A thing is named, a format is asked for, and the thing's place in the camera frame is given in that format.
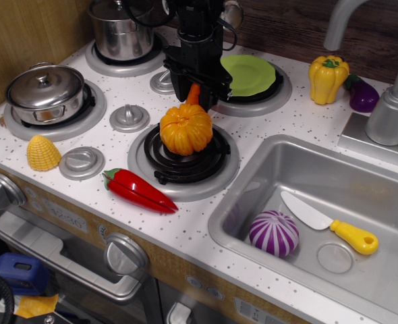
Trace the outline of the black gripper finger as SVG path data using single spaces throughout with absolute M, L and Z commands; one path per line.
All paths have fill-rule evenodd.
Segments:
M 183 67 L 181 69 L 170 67 L 171 82 L 175 95 L 179 101 L 185 101 L 190 93 L 190 89 L 193 85 L 192 72 L 193 69 Z
M 231 96 L 231 89 L 228 84 L 217 84 L 216 86 L 201 85 L 199 105 L 208 111 L 217 104 L 220 98 L 227 99 Z

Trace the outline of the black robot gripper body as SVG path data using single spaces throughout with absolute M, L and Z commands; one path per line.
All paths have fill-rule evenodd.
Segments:
M 222 1 L 164 1 L 168 18 L 178 18 L 180 46 L 163 49 L 164 66 L 191 68 L 192 81 L 199 85 L 228 84 L 232 77 L 221 64 L 223 23 L 219 16 Z

